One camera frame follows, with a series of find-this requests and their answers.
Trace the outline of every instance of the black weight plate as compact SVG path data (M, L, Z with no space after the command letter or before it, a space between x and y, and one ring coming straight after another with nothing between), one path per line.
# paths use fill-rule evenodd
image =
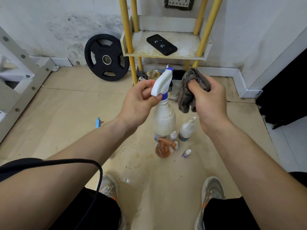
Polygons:
M112 44L102 45L99 40L109 40ZM96 63L94 64L91 52L95 55ZM97 34L91 37L85 45L84 56L88 67L99 78L106 81L118 81L127 73L130 63L129 57L124 57L125 66L121 66L120 56L122 47L120 40L110 34ZM105 75L105 72L114 73L115 76Z

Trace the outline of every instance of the small white bottle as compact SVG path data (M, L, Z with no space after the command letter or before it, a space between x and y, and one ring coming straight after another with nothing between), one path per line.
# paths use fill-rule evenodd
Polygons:
M178 141L174 141L174 143L176 144L176 146L175 146L175 150L173 150L171 147L169 148L169 150L170 150L170 152L174 152L174 151L176 151L177 149L178 149Z
M168 67L165 72L156 80L151 90L152 96L162 94L162 100L154 109L153 129L155 140L159 142L158 137L164 138L175 130L176 116L173 108L168 102L167 91L172 81L173 69Z
M192 135L193 131L194 131L194 122L197 119L197 117L193 117L191 118L187 123L184 123L181 127L181 130L178 134L178 138L181 141L187 141L190 136Z
M177 139L177 132L173 131L169 137L169 140L175 142L176 139Z
M182 158L186 159L191 154L191 152L192 152L191 149L188 149L181 155Z

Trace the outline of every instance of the weight plate center hole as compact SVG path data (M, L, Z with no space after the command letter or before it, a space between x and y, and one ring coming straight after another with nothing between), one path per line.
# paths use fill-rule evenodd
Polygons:
M112 59L108 55L104 55L102 57L102 62L104 62L106 65L110 65L112 63Z

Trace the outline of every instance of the gray cloth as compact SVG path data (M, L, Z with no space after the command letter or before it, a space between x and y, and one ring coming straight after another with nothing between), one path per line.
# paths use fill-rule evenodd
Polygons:
M188 88L188 83L193 79L195 79L199 83L200 87L207 92L209 92L211 89L209 81L197 69L188 69L182 77L180 89L176 99L176 102L178 102L178 108L183 113L188 113L190 106L192 112L196 112L195 97Z

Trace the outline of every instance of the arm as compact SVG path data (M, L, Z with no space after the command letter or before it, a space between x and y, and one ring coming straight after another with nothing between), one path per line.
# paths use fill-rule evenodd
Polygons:
M261 229L307 229L307 188L296 181L227 116L225 89L213 78L204 91L193 80L203 131L210 137Z
M48 159L84 158L103 165L161 100L162 96L151 96L154 82L139 82L128 91L114 120ZM97 170L94 165L79 163L46 166L21 171L0 182L0 229L49 228Z

